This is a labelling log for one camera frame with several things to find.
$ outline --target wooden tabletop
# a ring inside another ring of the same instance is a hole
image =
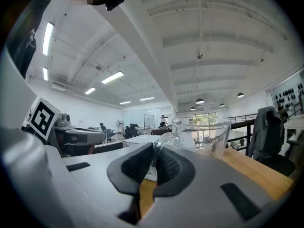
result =
[[[258,183],[274,200],[279,199],[286,193],[293,183],[293,180],[289,177],[276,172],[232,148],[225,150],[222,160]],[[153,204],[154,188],[155,182],[146,179],[144,179],[140,185],[139,205],[142,216],[146,214]]]

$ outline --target ceiling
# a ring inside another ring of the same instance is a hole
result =
[[[114,105],[154,96],[187,112],[197,98],[208,109],[229,106],[238,92],[249,96],[302,60],[296,34],[272,0],[125,0],[111,12],[102,7],[52,0],[37,31],[32,76],[42,78],[46,66],[49,78],[74,94],[95,87],[88,97]],[[45,56],[49,21],[55,28]],[[121,79],[101,83],[117,71]]]

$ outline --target white table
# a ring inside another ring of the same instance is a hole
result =
[[[126,143],[155,143],[161,136],[158,135],[140,135],[131,139],[126,139]]]
[[[287,144],[287,129],[295,129],[295,135],[298,136],[298,130],[304,130],[304,114],[294,116],[290,118],[289,121],[284,123],[285,135],[284,135],[284,145]]]

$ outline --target glass cup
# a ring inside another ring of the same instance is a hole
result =
[[[231,121],[228,118],[178,117],[172,120],[171,125],[172,132],[163,134],[154,145],[154,155],[151,161],[153,172],[155,172],[158,155],[166,144],[222,158],[231,127]]]

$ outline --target whiteboard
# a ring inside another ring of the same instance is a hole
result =
[[[144,115],[144,127],[154,127],[154,115]]]

